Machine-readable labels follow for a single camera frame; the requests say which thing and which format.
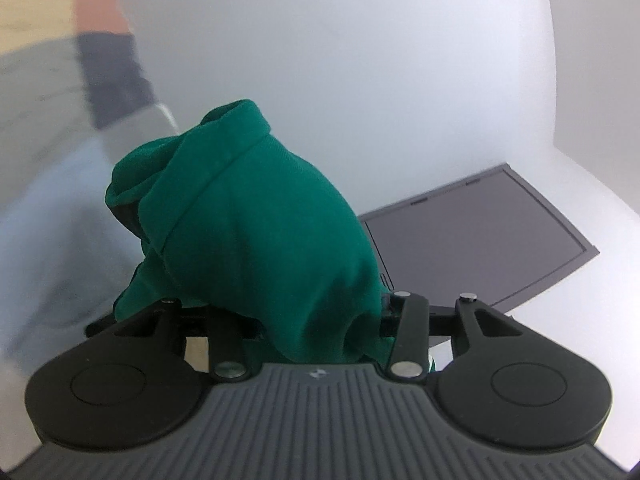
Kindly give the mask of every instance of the white backdrop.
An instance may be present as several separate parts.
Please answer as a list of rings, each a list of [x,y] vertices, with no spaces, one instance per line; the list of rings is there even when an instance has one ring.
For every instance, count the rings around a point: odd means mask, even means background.
[[[640,460],[640,218],[553,148],[548,0],[122,3],[181,129],[251,98],[357,213],[510,163],[602,253],[514,316],[604,371],[598,445]]]

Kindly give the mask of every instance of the white wall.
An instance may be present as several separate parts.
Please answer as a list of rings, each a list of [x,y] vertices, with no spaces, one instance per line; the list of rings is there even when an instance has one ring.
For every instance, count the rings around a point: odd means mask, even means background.
[[[509,162],[602,253],[514,316],[605,372],[598,444],[628,468],[640,458],[640,218],[552,146],[548,0],[123,3],[181,128],[253,98],[358,213]]]
[[[640,0],[550,0],[556,146],[640,213]]]

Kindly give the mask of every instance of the folded fabric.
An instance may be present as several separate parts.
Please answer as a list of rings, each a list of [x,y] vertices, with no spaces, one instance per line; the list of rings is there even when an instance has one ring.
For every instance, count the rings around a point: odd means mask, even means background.
[[[114,168],[106,203],[142,241],[114,305],[125,319],[165,297],[264,326],[262,362],[386,364],[376,259],[334,186],[287,151],[251,101],[216,108]]]

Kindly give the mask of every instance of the green garment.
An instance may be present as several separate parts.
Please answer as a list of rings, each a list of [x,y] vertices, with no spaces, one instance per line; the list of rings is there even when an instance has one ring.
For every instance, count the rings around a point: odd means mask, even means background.
[[[287,151],[251,101],[153,140],[114,168],[106,193],[145,259],[114,306],[123,320],[165,297],[258,319],[260,362],[388,360],[376,259],[344,198]]]

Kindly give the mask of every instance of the gray ribbed surface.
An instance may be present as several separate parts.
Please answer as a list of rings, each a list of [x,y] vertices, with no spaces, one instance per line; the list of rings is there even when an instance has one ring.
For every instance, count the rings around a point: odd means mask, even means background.
[[[624,473],[590,446],[546,456],[478,444],[450,428],[417,387],[371,365],[266,365],[216,387],[168,437],[113,454],[47,444],[16,480],[599,480]]]

